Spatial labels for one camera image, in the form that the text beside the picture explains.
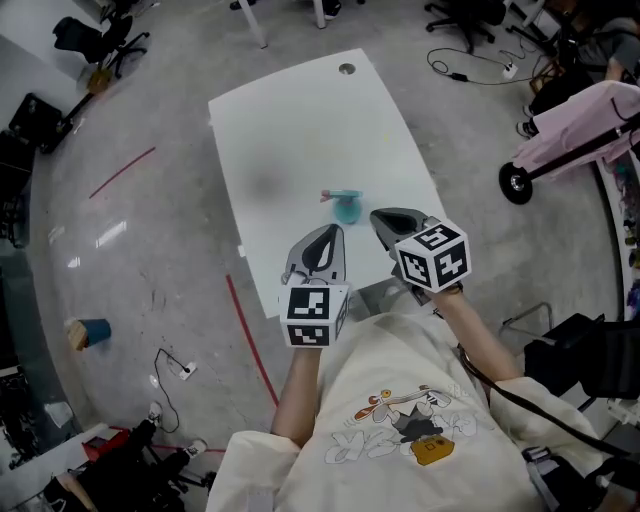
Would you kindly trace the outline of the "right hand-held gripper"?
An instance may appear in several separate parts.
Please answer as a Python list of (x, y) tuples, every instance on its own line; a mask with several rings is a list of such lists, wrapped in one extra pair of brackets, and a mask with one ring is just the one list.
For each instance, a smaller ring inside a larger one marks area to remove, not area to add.
[(471, 274), (468, 237), (450, 220), (411, 208), (379, 208), (370, 223), (383, 246), (393, 248), (400, 278), (414, 294), (443, 292)]

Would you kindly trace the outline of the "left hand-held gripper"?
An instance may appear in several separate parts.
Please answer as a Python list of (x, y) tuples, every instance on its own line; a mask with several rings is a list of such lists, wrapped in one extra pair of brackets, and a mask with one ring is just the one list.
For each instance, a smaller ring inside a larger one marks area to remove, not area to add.
[(345, 273), (344, 231), (338, 224), (317, 228), (289, 251), (280, 289), (279, 320), (289, 347), (330, 347), (348, 314), (350, 286), (303, 273)]

